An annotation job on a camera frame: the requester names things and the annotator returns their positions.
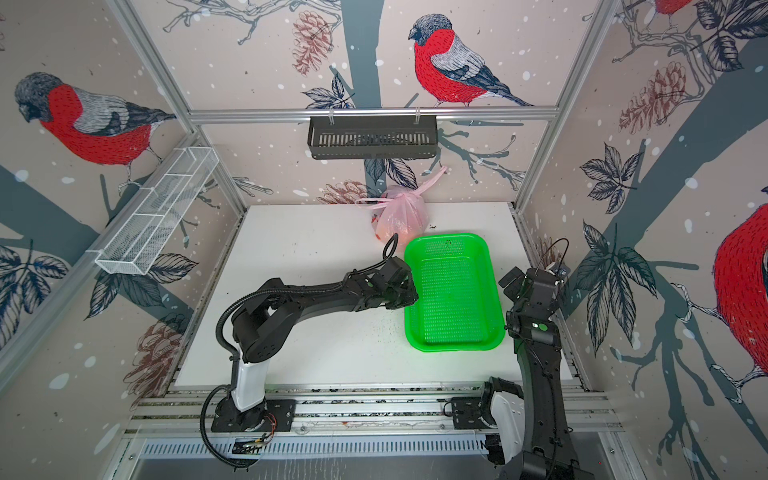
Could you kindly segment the pink plastic bag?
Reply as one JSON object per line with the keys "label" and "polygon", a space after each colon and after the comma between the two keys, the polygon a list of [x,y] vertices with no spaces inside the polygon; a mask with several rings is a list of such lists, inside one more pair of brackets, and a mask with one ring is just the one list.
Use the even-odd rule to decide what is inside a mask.
{"label": "pink plastic bag", "polygon": [[447,168],[442,167],[416,189],[393,186],[386,190],[382,197],[357,200],[358,205],[364,205],[374,212],[372,228],[375,237],[382,242],[387,242],[397,234],[398,244],[403,247],[421,236],[429,224],[424,194],[446,172]]}

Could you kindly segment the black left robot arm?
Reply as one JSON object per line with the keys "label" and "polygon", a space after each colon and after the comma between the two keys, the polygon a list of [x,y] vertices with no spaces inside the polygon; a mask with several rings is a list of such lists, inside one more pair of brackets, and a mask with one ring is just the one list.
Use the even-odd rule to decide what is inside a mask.
{"label": "black left robot arm", "polygon": [[354,269],[335,283],[286,285],[276,277],[228,306],[215,327],[217,343],[230,353],[230,382],[208,394],[199,416],[201,439],[211,455],[237,471],[249,469],[254,460],[233,459],[219,452],[208,437],[207,410],[214,395],[225,397],[216,406],[212,429],[216,432],[245,432],[269,422],[269,431],[258,441],[274,437],[278,419],[266,400],[269,361],[285,345],[300,322],[337,312],[360,312],[385,308],[398,310],[418,300],[411,268],[395,255],[399,236],[386,242],[382,260]]}

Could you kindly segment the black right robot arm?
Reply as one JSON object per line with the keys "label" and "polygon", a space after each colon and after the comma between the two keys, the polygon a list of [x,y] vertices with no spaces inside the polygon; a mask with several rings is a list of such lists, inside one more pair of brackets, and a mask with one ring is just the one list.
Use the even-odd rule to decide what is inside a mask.
{"label": "black right robot arm", "polygon": [[562,344],[551,320],[558,309],[558,278],[538,268],[513,268],[499,281],[513,301],[505,329],[514,341],[522,383],[498,377],[486,383],[485,412],[498,429],[504,465],[500,479],[591,479],[581,469],[566,419]]}

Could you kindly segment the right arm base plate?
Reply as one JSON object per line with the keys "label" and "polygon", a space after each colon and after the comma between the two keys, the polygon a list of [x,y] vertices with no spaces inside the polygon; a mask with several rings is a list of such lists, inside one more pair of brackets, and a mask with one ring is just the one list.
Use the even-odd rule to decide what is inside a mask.
{"label": "right arm base plate", "polygon": [[455,430],[496,429],[491,401],[482,397],[454,397],[447,403]]}

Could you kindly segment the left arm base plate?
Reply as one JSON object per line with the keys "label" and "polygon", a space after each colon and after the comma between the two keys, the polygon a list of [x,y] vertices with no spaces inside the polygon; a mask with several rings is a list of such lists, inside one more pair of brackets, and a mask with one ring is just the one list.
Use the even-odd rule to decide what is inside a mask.
{"label": "left arm base plate", "polygon": [[211,429],[215,433],[288,432],[296,410],[295,400],[265,399],[255,407],[240,411],[227,396],[216,406]]}

